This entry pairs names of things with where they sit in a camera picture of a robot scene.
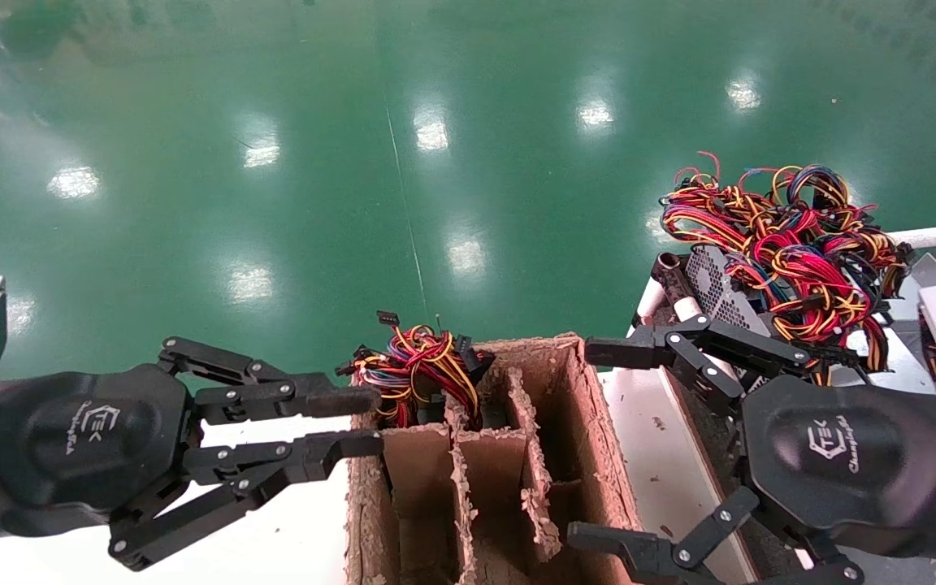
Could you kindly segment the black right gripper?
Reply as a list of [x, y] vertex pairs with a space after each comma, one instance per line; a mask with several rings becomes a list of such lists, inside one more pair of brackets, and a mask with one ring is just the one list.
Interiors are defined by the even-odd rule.
[[[569, 523], [570, 547], [616, 556], [631, 582], [717, 584], [707, 558], [757, 514], [770, 530], [801, 541], [813, 561], [809, 570], [764, 584], [862, 584], [863, 570], [835, 544], [909, 557], [931, 540], [935, 397], [870, 385], [821, 388], [791, 377], [806, 373], [809, 353], [706, 314], [639, 326], [627, 338], [588, 337], [584, 359], [614, 369], [679, 366], [683, 382], [700, 390], [710, 410], [736, 411], [742, 401], [747, 487], [678, 544], [653, 533]], [[791, 375], [742, 400], [735, 369], [768, 380]]]

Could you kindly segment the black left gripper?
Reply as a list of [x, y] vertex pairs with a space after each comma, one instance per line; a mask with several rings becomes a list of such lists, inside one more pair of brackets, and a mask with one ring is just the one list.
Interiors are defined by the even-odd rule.
[[[187, 338], [154, 364], [0, 382], [0, 537], [106, 525], [109, 555], [142, 571], [262, 508], [285, 488], [326, 481], [343, 459], [382, 455], [372, 430], [289, 442], [187, 448], [190, 407], [210, 425], [368, 414], [374, 385], [270, 363]], [[213, 383], [192, 396], [173, 375]]]

